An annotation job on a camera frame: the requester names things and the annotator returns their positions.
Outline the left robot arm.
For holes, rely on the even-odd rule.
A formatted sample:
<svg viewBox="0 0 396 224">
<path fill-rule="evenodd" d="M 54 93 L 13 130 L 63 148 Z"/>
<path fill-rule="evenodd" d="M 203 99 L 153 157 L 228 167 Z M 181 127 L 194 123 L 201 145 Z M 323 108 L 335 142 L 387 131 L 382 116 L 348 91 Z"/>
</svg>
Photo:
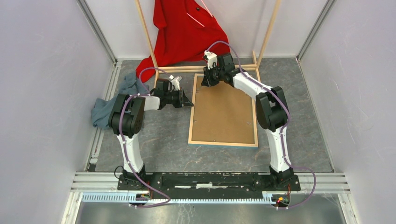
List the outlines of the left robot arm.
<svg viewBox="0 0 396 224">
<path fill-rule="evenodd" d="M 109 127 L 116 134 L 123 154 L 123 171 L 120 178 L 128 181 L 135 190 L 147 184 L 145 165 L 140 153 L 139 132 L 146 111 L 161 110 L 167 105 L 175 108 L 192 107 L 180 86 L 180 76 L 159 78 L 148 93 L 118 94 L 109 117 Z"/>
</svg>

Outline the blue picture frame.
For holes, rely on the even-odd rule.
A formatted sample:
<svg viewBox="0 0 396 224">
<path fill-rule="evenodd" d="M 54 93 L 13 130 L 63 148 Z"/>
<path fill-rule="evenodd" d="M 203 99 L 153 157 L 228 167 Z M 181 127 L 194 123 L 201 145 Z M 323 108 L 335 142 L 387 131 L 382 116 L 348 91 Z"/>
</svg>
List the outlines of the blue picture frame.
<svg viewBox="0 0 396 224">
<path fill-rule="evenodd" d="M 188 143 L 257 148 L 254 100 L 224 82 L 206 87 L 202 80 L 203 74 L 195 74 Z"/>
</svg>

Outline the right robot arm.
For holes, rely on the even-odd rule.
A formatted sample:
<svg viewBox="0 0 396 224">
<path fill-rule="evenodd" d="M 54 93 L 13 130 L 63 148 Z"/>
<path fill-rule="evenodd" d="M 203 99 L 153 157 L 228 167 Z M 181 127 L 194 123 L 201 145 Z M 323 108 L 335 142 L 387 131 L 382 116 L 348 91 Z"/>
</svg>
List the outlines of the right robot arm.
<svg viewBox="0 0 396 224">
<path fill-rule="evenodd" d="M 202 86 L 212 87 L 220 82 L 241 90 L 255 101 L 256 118 L 266 132 L 270 148 L 269 183 L 275 190 L 284 189 L 294 175 L 289 160 L 286 130 L 290 118 L 284 91 L 270 87 L 253 78 L 242 68 L 236 68 L 231 54 L 218 56 L 205 51 Z"/>
</svg>

